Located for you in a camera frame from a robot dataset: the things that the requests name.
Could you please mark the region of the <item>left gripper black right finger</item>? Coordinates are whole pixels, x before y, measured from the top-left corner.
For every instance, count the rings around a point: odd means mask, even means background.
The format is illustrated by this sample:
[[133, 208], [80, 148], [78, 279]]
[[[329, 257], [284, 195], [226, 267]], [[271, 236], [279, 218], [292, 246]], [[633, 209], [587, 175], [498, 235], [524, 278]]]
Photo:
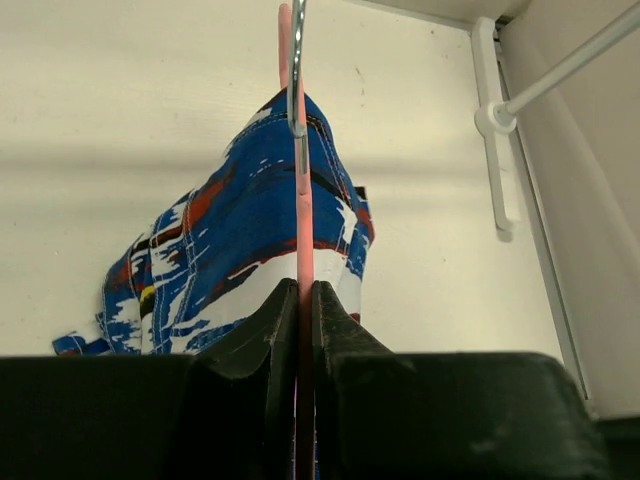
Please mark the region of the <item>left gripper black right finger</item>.
[[608, 479], [564, 367], [529, 352], [395, 353], [312, 290], [324, 479]]

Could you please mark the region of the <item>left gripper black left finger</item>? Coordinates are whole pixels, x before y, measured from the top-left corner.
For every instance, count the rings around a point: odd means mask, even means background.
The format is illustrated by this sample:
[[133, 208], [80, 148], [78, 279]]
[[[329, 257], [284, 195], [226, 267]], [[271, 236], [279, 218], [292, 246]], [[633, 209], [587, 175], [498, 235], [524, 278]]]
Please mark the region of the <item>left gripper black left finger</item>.
[[6, 357], [5, 479], [288, 479], [298, 294], [197, 355]]

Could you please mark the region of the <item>blue white red patterned trousers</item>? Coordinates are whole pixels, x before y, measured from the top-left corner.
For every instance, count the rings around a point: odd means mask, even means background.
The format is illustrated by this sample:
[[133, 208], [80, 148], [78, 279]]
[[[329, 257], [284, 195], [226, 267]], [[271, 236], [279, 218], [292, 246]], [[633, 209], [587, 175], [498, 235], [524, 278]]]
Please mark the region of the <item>blue white red patterned trousers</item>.
[[[296, 275], [294, 143], [279, 93], [227, 146], [221, 167], [179, 198], [108, 270], [95, 318], [56, 338], [59, 355], [197, 354]], [[363, 188], [339, 159], [330, 124], [305, 103], [314, 276], [361, 313], [374, 227]]]

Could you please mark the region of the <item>pink plastic hanger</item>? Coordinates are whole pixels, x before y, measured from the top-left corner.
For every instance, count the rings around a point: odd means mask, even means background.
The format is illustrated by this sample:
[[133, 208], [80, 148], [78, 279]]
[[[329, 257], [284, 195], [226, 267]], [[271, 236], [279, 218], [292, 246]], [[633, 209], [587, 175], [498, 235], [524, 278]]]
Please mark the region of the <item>pink plastic hanger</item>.
[[280, 87], [286, 91], [287, 122], [294, 142], [296, 262], [299, 290], [298, 367], [295, 417], [295, 477], [315, 477], [315, 405], [312, 353], [312, 286], [314, 239], [311, 168], [302, 47], [306, 3], [290, 1], [279, 7], [278, 59]]

